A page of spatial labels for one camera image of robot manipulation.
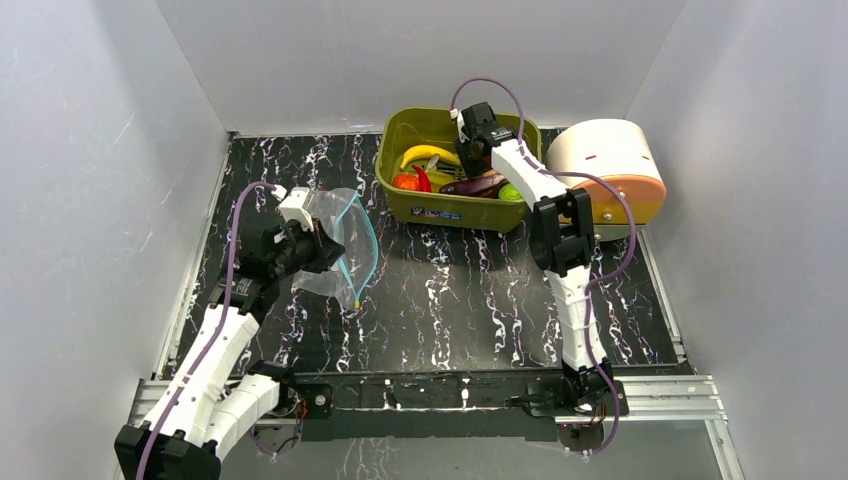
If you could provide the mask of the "olive green plastic basket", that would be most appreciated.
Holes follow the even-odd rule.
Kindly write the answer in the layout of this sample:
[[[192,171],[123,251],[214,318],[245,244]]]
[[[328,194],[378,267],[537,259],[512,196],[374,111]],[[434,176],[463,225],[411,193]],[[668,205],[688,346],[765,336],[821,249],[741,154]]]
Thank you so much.
[[[388,209],[400,223],[492,230],[507,233],[523,221],[522,200],[475,198],[397,189],[394,177],[402,169],[402,154],[417,145],[453,151],[458,134],[444,108],[407,108],[393,114],[385,125],[375,161],[375,174]]]

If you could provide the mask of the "yellow toy banana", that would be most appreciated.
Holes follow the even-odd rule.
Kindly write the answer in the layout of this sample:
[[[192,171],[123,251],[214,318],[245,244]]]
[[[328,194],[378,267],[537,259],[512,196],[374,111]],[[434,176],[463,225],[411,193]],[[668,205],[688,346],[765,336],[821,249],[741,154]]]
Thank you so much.
[[[439,161],[448,165],[461,167],[462,163],[459,157],[446,149],[433,145],[416,145],[408,148],[401,157],[400,169],[404,170],[414,161],[431,160],[434,156],[439,157]]]

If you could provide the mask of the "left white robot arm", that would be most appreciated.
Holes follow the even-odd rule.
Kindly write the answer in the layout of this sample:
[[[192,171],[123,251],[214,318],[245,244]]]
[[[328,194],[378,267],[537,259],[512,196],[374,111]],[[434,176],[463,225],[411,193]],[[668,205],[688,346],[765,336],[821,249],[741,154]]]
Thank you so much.
[[[343,252],[318,220],[288,220],[263,231],[255,251],[230,252],[177,373],[141,423],[123,426],[115,439],[124,478],[217,479],[226,456],[263,415],[294,411],[299,391],[279,365],[259,362],[236,386],[227,381],[281,282],[325,273]]]

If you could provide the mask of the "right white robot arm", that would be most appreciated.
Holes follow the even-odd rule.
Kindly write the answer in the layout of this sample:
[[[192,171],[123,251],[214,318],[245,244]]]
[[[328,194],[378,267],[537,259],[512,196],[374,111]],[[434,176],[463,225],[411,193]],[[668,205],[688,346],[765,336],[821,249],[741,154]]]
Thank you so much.
[[[531,255],[546,275],[562,333],[561,377],[536,380],[510,404],[533,416],[565,413],[619,417],[623,395],[598,338],[592,311],[595,232],[589,193],[572,189],[532,156],[520,134],[500,125],[487,103],[452,108],[463,159],[491,166],[521,195],[531,213]]]

